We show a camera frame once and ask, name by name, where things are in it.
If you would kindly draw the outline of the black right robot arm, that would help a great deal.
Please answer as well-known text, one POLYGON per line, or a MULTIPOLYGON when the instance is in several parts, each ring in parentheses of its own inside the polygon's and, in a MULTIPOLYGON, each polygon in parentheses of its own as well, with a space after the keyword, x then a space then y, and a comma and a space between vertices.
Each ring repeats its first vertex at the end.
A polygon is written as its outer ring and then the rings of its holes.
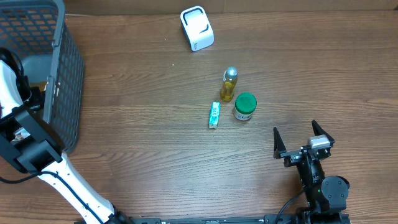
POLYGON ((331 156, 335 140, 315 121, 312 121, 314 136, 296 151, 287 151, 277 128, 273 128, 274 158, 283 159, 285 167, 296 167, 302 190, 293 196, 269 221, 274 223, 350 223, 346 199, 350 184, 338 175, 326 176, 321 161, 331 156), (307 206, 299 207, 292 215, 283 216, 284 210, 302 194, 307 206))

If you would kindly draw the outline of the green lid white jar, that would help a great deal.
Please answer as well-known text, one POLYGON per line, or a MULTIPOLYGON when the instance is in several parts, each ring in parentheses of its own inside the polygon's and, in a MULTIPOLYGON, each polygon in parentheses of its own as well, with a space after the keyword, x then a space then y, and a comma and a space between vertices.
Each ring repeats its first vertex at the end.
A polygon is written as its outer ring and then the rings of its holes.
POLYGON ((240 94, 234 103, 233 114, 234 117, 240 121, 250 120, 252 114, 256 110, 256 97, 248 92, 240 94))

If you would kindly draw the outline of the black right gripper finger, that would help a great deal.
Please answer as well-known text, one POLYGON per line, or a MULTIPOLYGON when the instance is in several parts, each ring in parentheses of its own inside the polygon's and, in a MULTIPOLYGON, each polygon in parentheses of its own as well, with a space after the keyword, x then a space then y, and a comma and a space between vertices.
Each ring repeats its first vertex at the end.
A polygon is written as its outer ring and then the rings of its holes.
POLYGON ((273 135, 274 135, 274 159, 280 159, 283 153, 286 153, 286 147, 283 143, 283 140, 280 136, 280 133, 276 127, 273 128, 273 135))
POLYGON ((335 140, 326 131, 324 131, 323 128, 315 120, 312 120, 312 129, 313 129, 314 135, 316 135, 316 136, 325 135, 328 138, 328 140, 330 141, 330 144, 334 145, 335 140))

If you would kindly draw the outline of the clear yellow liquid bottle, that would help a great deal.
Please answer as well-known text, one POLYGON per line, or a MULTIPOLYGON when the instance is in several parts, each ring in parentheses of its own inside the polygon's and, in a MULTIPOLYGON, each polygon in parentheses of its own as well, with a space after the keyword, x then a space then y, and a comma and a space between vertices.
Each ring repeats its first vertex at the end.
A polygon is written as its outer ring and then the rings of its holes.
POLYGON ((238 81, 238 69, 228 67, 223 74, 223 84, 220 90, 220 98, 223 101, 231 101, 234 95, 234 88, 238 81))

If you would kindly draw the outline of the teal Kleenex tissue pack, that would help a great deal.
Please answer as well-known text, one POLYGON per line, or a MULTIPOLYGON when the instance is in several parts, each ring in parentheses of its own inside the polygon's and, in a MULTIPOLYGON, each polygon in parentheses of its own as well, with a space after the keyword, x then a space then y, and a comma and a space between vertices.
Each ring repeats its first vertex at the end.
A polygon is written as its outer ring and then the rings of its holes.
POLYGON ((220 102, 212 102, 208 127, 211 129, 216 129, 220 120, 221 104, 220 102))

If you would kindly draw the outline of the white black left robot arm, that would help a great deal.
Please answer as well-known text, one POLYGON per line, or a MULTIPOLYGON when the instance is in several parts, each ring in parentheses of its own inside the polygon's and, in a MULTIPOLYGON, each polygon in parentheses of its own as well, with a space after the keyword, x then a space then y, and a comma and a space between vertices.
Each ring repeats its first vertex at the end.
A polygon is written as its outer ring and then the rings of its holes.
POLYGON ((74 168, 64 142, 36 114, 44 101, 32 88, 21 60, 1 48, 1 157, 26 177, 51 185, 85 223, 130 223, 131 219, 97 193, 74 168))

